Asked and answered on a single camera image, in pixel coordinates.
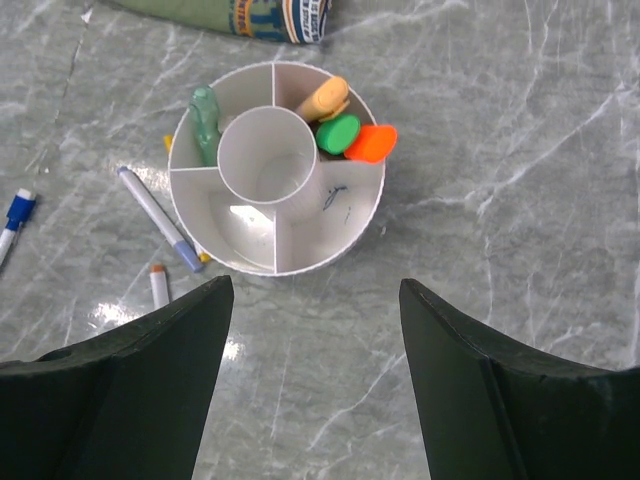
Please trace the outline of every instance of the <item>white marker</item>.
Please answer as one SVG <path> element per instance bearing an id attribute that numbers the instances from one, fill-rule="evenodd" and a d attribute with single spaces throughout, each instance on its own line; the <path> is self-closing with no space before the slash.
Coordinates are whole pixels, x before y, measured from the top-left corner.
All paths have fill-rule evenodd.
<path id="1" fill-rule="evenodd" d="M 35 193 L 24 188 L 18 190 L 16 196 L 13 197 L 13 202 L 7 212 L 7 225 L 0 233 L 0 266 L 11 248 L 11 244 L 16 239 L 18 230 L 29 220 L 35 204 Z"/>
<path id="2" fill-rule="evenodd" d="M 171 219 L 167 217 L 167 214 L 162 211 L 158 202 L 151 196 L 138 176 L 127 167 L 120 167 L 117 171 L 118 176 L 131 194 L 144 208 L 144 211 L 147 212 L 147 215 L 158 226 L 167 241 L 178 252 L 189 268 L 194 272 L 201 271 L 204 265 L 193 251 L 193 248 L 187 243 Z"/>
<path id="3" fill-rule="evenodd" d="M 162 265 L 151 266 L 151 293 L 153 294 L 153 308 L 158 310 L 169 304 L 169 287 L 167 275 Z"/>

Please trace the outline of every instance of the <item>highlighter cap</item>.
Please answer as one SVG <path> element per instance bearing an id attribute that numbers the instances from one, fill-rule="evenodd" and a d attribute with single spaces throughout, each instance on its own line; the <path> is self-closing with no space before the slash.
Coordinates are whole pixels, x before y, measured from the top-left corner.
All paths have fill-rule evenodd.
<path id="1" fill-rule="evenodd" d="M 318 147 L 331 155 L 340 155 L 358 137 L 360 119 L 355 115 L 342 114 L 320 125 L 316 132 Z"/>
<path id="2" fill-rule="evenodd" d="M 349 160 L 378 163 L 389 156 L 397 140 L 398 131 L 392 125 L 363 125 L 344 156 Z"/>
<path id="3" fill-rule="evenodd" d="M 349 84 L 342 77 L 331 77 L 296 109 L 306 122 L 330 120 L 349 104 Z"/>

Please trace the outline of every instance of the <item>white round organizer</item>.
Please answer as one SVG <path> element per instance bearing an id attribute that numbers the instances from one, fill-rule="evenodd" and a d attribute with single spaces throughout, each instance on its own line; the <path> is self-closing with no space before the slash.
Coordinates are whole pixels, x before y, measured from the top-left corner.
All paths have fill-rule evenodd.
<path id="1" fill-rule="evenodd" d="M 268 62 L 214 82 L 221 118 L 237 117 L 223 133 L 218 167 L 202 166 L 188 112 L 182 117 L 169 152 L 171 198 L 194 243 L 216 261 L 254 275 L 308 272 L 344 254 L 371 222 L 385 162 L 340 161 L 318 151 L 310 127 L 293 114 L 331 76 L 302 63 Z M 376 123 L 353 90 L 349 100 L 345 113 Z M 278 125 L 280 141 L 269 142 Z M 234 168 L 234 158 L 257 154 L 264 157 L 254 170 Z"/>

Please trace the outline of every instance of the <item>green bottle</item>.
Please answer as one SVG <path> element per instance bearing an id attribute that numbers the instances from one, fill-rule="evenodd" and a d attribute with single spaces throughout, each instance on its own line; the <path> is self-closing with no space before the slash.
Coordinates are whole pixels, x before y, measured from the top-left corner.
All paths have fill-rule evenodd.
<path id="1" fill-rule="evenodd" d="M 198 87 L 194 90 L 189 103 L 189 117 L 202 154 L 202 163 L 207 167 L 216 167 L 221 137 L 218 131 L 220 109 L 211 87 Z"/>

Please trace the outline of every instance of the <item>pencil case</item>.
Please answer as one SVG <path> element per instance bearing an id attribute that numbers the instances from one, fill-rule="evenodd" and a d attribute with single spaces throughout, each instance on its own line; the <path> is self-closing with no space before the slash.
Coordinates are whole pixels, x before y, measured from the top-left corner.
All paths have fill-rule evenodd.
<path id="1" fill-rule="evenodd" d="M 331 0 L 110 0 L 183 25 L 261 40 L 319 43 Z"/>

